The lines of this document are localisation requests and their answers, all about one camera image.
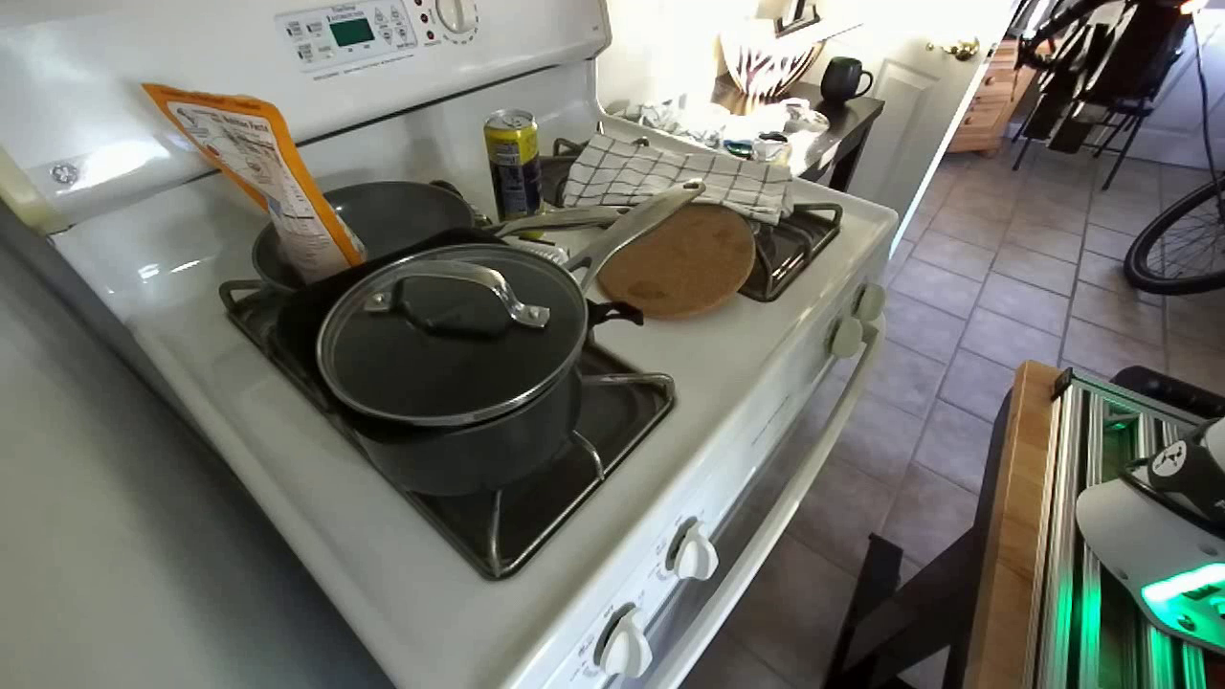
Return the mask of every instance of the pot handle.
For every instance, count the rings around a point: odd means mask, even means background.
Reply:
[[[590,314],[590,325],[601,325],[601,322],[632,322],[632,325],[643,325],[643,310],[639,310],[639,306],[628,306],[628,302],[586,302],[586,314]]]
[[[486,310],[475,314],[475,310],[456,310],[456,306],[429,310],[425,302],[406,299],[406,291],[402,291],[406,279],[452,279],[452,283],[486,287],[501,302],[501,314],[490,318]],[[459,260],[413,260],[398,272],[394,283],[375,287],[360,310],[364,314],[406,314],[429,333],[501,333],[505,322],[513,322],[521,329],[547,329],[547,322],[551,322],[551,306],[521,302],[498,268],[459,264]]]

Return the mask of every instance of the stove knob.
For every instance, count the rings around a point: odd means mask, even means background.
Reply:
[[[831,337],[835,356],[854,356],[865,345],[865,325],[858,318],[842,318]]]
[[[854,314],[858,314],[861,322],[877,322],[880,310],[884,310],[884,287],[880,287],[880,283],[865,283],[865,291],[858,295]]]
[[[720,570],[720,551],[697,528],[697,521],[681,524],[674,547],[666,551],[666,570],[693,582],[708,582]]]
[[[647,632],[643,632],[643,620],[639,620],[639,609],[628,605],[620,609],[601,643],[597,643],[597,666],[605,674],[624,674],[624,678],[643,678],[647,666],[651,666],[651,643],[647,643]]]

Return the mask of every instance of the pot rim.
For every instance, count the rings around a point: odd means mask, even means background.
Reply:
[[[498,245],[498,253],[509,253],[513,260],[528,260],[532,268],[555,272],[559,279],[567,279],[567,283],[570,283],[570,299],[578,302],[578,325],[574,325],[578,337],[574,337],[570,352],[567,352],[544,379],[536,379],[532,387],[524,387],[524,390],[513,394],[513,398],[501,398],[501,402],[490,402],[490,406],[479,406],[479,410],[463,410],[463,413],[390,413],[390,410],[368,406],[368,402],[360,402],[360,398],[352,398],[352,394],[345,390],[345,383],[337,379],[337,367],[333,367],[333,352],[337,352],[337,341],[341,341],[341,333],[345,333],[345,325],[348,325],[348,310],[360,306],[360,295],[364,295],[371,283],[402,272],[406,264],[421,264],[421,260],[463,260],[463,256],[452,256],[452,253],[463,253],[463,249],[471,249],[471,245],[440,245],[440,249],[425,249],[425,253],[406,253],[406,256],[398,256],[398,260],[390,260],[390,264],[379,264],[371,276],[348,283],[348,287],[337,295],[337,302],[325,310],[325,318],[322,318],[322,325],[318,325],[314,360],[318,360],[318,375],[322,375],[325,390],[329,390],[341,406],[348,406],[348,410],[356,410],[356,413],[368,413],[368,417],[379,417],[379,421],[398,421],[398,425],[417,425],[417,429],[467,429],[467,425],[482,425],[482,421],[494,421],[494,417],[505,417],[505,413],[528,406],[532,398],[547,394],[563,375],[570,375],[570,371],[578,367],[582,348],[586,348],[586,337],[590,337],[590,306],[586,306],[578,283],[570,279],[570,272],[563,272],[559,264],[551,264],[551,260],[544,260],[544,256],[532,256],[532,253]]]

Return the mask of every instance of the black pot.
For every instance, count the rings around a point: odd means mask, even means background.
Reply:
[[[421,295],[467,314],[459,325],[479,314],[463,302],[475,299],[471,283],[410,279],[425,264],[498,268],[517,299],[547,306],[551,322],[544,329],[513,322],[490,329],[475,318],[475,329],[433,329],[421,314],[398,314]],[[318,325],[314,360],[337,413],[398,490],[486,494],[567,456],[582,410],[582,348],[590,325],[605,318],[639,318],[639,310],[590,306],[551,260],[471,241],[387,260],[348,283]]]
[[[368,249],[368,260],[387,260],[406,249],[429,249],[448,245],[456,237],[486,237],[475,226],[482,218],[463,203],[463,195],[452,184],[406,184],[406,180],[383,180],[383,184],[356,184],[325,191],[325,199],[337,207],[345,226],[360,237]],[[279,260],[279,237],[272,226],[253,245],[253,264],[264,283],[276,291],[302,291],[306,279]]]

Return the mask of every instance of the bicycle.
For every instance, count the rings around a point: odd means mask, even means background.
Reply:
[[[1225,287],[1225,172],[1164,207],[1122,268],[1133,287],[1160,295]]]

